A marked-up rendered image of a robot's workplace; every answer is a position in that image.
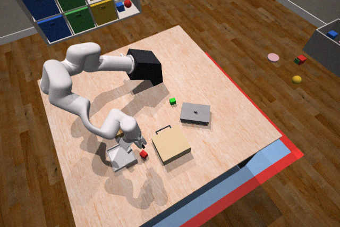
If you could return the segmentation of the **green block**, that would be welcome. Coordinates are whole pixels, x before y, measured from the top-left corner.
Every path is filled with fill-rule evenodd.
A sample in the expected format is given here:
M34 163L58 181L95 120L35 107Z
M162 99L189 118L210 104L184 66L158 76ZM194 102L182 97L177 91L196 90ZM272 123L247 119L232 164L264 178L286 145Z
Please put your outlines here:
M170 102L170 104L171 104L171 105L174 105L174 104L176 104L176 100L175 100L175 98L171 98L171 99L169 99L169 102Z

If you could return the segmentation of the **brown cardboard box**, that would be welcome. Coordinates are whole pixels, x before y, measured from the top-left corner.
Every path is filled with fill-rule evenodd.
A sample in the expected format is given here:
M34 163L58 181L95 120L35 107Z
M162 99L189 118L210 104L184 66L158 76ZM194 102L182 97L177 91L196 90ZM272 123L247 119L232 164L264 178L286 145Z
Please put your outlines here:
M120 128L115 138L116 138L116 139L117 139L118 137L121 137L121 138L122 138L123 136L124 136L124 133L123 133L123 131L122 131L121 128Z

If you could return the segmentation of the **red block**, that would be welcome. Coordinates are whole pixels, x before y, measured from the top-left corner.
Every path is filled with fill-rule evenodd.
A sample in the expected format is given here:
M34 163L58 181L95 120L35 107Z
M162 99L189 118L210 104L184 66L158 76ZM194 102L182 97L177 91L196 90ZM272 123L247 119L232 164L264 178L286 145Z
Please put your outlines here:
M146 159L147 156L148 156L148 154L147 154L144 150L142 150L141 153L140 153L140 156L141 156L142 158Z

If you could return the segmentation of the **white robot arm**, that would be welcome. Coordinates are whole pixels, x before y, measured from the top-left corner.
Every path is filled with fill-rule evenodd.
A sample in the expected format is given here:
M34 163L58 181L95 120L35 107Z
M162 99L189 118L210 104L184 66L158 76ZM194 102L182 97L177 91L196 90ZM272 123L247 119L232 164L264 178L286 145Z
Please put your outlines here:
M90 100L71 92L73 85L71 76L82 71L127 71L127 74L133 72L132 55L124 56L120 53L120 56L100 57L100 54L101 48L96 43L70 46L64 61L48 60L44 63L40 88L48 95L52 105L79 116L87 130L97 136L112 140L121 128L125 135L122 138L118 137L116 142L129 154L132 151L130 145L141 140L141 130L136 119L113 108L101 128L97 128L89 120Z

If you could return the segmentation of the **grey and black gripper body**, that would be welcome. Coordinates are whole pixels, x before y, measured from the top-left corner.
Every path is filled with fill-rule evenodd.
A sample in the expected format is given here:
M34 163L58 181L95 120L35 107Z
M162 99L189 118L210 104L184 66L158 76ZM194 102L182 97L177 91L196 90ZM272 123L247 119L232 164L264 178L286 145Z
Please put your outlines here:
M144 144L144 145L146 145L147 144L147 142L146 142L146 140L145 140L145 138L142 136L142 133L141 133L141 140L139 141L139 140L137 140L137 141L134 141L134 144L136 145L136 146L138 146L140 149L142 148L142 145Z

